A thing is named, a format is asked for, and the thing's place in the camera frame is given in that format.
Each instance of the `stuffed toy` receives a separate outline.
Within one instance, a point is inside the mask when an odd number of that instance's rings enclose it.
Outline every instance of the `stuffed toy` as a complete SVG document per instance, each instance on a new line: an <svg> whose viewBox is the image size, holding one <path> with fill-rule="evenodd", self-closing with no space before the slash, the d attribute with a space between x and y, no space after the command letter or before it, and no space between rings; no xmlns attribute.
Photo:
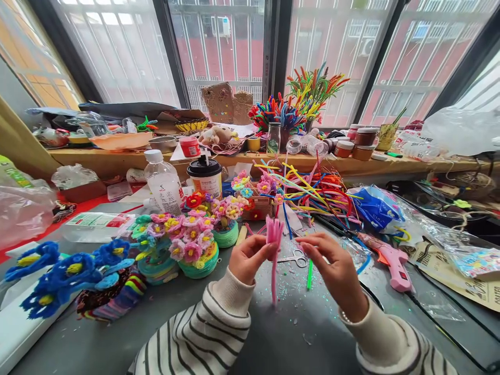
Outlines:
<svg viewBox="0 0 500 375"><path fill-rule="evenodd" d="M229 141L238 134L231 131L228 127L213 126L210 129L205 129L199 136L199 141L202 145L212 146L219 143L229 143Z"/></svg>

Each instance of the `striped sleeve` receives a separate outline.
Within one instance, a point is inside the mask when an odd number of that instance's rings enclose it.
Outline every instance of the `striped sleeve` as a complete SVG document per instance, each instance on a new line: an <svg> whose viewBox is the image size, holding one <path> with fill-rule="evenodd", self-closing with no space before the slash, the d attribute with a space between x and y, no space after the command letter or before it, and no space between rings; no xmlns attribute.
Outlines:
<svg viewBox="0 0 500 375"><path fill-rule="evenodd" d="M254 286L227 270L210 283L203 299L170 318L142 347L134 375L222 374L236 360L250 328Z"/></svg>
<svg viewBox="0 0 500 375"><path fill-rule="evenodd" d="M456 375L457 371L413 326L386 315L368 298L370 307L359 323L341 318L355 337L356 356L368 375Z"/></svg>

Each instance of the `wooden windowsill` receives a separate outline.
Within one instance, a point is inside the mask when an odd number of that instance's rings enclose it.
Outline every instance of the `wooden windowsill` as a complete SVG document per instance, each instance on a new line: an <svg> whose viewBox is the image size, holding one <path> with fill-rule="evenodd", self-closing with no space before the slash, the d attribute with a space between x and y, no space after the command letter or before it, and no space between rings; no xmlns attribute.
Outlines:
<svg viewBox="0 0 500 375"><path fill-rule="evenodd" d="M86 168L94 170L101 178L110 178L118 174L124 176L129 168L144 169L147 165L143 153L136 152L110 152L102 149L77 149L61 148L48 151L52 157L63 165L81 164ZM170 160L171 153L164 154L165 161ZM237 154L234 157L218 155L217 161L223 166L233 166L236 163L252 163L254 159L260 163L260 159L268 162L271 158L266 154L255 155L255 153ZM181 177L185 177L185 170L191 160L180 160L171 162L177 169ZM316 159L309 155L289 155L288 164L293 165L300 172L310 172ZM480 162L482 171L487 171L489 163ZM336 160L323 160L324 167L335 168L343 177L345 176L371 176L377 174L398 174L398 173L421 173L421 172L448 172L476 170L478 164L472 158L461 158L454 161L453 165L449 161L435 159L424 163L407 157L401 159L388 157L385 161L373 160L360 161L350 158L338 158Z"/></svg>

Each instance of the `hot glue gun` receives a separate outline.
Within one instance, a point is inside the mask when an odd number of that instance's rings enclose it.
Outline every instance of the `hot glue gun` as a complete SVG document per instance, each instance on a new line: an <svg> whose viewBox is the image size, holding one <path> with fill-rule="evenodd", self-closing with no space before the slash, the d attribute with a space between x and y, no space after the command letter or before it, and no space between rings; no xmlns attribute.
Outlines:
<svg viewBox="0 0 500 375"><path fill-rule="evenodd" d="M408 255L401 250L393 248L391 245L378 240L365 233L357 233L358 238L370 249L379 255L378 261L389 267L391 273L390 285L400 293L415 292L406 272L404 263L408 261Z"/></svg>

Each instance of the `hand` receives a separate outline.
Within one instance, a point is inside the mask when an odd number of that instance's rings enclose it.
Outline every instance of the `hand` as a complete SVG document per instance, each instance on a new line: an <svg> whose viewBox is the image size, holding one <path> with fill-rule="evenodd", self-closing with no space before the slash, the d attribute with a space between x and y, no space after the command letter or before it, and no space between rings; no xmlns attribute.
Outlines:
<svg viewBox="0 0 500 375"><path fill-rule="evenodd" d="M351 255L325 233L314 233L296 240L315 264L346 317L353 323L362 321L368 313L368 300L359 284Z"/></svg>
<svg viewBox="0 0 500 375"><path fill-rule="evenodd" d="M233 248L229 270L246 285L254 283L255 274L267 258L277 249L277 244L267 244L266 237L254 234Z"/></svg>

